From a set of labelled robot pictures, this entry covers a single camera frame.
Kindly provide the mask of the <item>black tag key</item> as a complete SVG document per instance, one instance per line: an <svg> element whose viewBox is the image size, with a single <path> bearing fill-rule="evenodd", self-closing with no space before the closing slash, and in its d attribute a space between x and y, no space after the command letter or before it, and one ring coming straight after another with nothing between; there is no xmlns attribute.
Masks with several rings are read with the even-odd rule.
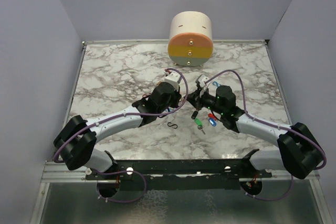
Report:
<svg viewBox="0 0 336 224"><path fill-rule="evenodd" d="M191 119L193 120L196 119L197 115L198 115L198 111L194 111L191 115Z"/></svg>

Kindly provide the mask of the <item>red tag key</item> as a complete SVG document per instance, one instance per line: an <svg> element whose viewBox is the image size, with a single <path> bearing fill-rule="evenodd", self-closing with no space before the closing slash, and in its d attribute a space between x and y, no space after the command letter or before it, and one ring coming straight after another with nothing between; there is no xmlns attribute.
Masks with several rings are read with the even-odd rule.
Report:
<svg viewBox="0 0 336 224"><path fill-rule="evenodd" d="M211 113L208 114L209 118L212 118L213 120L216 120L216 117L214 115L212 115Z"/></svg>

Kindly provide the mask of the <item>black carabiner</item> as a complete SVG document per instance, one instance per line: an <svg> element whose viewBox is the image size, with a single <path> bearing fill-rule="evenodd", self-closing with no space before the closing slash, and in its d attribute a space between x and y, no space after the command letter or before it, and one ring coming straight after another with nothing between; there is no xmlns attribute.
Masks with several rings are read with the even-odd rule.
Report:
<svg viewBox="0 0 336 224"><path fill-rule="evenodd" d="M178 125L175 124L175 123L172 123L172 122L168 122L167 126L173 128L173 129L177 129L178 128Z"/></svg>

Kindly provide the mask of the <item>blue tag key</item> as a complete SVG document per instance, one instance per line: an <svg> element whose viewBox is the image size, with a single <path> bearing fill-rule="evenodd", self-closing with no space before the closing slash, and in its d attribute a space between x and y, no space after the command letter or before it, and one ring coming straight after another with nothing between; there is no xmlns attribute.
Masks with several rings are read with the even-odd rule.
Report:
<svg viewBox="0 0 336 224"><path fill-rule="evenodd" d="M217 125L216 121L213 118L208 118L208 121L209 121L211 126L216 126Z"/></svg>

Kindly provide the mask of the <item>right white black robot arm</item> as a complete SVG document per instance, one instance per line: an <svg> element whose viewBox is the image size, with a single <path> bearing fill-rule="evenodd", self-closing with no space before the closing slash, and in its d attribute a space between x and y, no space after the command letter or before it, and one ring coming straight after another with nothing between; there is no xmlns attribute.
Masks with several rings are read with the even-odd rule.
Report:
<svg viewBox="0 0 336 224"><path fill-rule="evenodd" d="M187 101L196 109L207 108L219 114L219 121L228 130L252 135L275 147L273 151L256 151L241 164L246 177L254 177L263 169L286 170L298 179L326 161L325 153L306 125L276 124L248 115L236 104L236 96L229 86L219 86L216 94L197 88L187 96Z"/></svg>

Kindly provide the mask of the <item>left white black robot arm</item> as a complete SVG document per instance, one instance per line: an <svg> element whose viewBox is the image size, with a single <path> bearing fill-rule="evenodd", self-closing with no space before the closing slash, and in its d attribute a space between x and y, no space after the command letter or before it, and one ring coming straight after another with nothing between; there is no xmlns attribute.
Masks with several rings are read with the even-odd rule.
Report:
<svg viewBox="0 0 336 224"><path fill-rule="evenodd" d="M76 115L55 138L56 153L53 161L65 163L69 170L85 166L93 158L94 146L99 141L150 124L159 116L168 115L165 110L177 109L181 97L178 83L163 81L150 95L115 114L86 120L81 115Z"/></svg>

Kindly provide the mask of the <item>green tag key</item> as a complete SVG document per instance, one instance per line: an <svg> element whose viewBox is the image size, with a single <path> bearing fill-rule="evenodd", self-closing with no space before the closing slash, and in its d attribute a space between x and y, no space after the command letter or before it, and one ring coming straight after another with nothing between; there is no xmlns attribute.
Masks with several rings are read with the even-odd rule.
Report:
<svg viewBox="0 0 336 224"><path fill-rule="evenodd" d="M194 122L196 123L197 128L198 128L203 134L205 134L205 132L204 132L204 130L203 130L203 128L204 128L203 123L202 123L198 118L195 118L195 119L194 119Z"/></svg>

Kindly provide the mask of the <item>round three-drawer storage box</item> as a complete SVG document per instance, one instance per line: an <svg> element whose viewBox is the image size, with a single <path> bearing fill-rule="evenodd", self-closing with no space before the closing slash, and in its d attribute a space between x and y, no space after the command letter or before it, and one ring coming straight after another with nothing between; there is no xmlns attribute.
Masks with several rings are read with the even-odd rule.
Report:
<svg viewBox="0 0 336 224"><path fill-rule="evenodd" d="M212 23L201 12L185 11L174 16L167 47L170 59L180 66L198 67L213 53Z"/></svg>

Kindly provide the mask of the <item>black mounting rail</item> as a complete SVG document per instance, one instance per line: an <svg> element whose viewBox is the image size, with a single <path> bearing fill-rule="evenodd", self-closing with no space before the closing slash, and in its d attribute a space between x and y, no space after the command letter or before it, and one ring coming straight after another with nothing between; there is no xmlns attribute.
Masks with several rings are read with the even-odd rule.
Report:
<svg viewBox="0 0 336 224"><path fill-rule="evenodd" d="M251 154L239 159L118 160L105 174L93 170L86 180L121 191L239 190L240 179L271 177L255 169L250 158Z"/></svg>

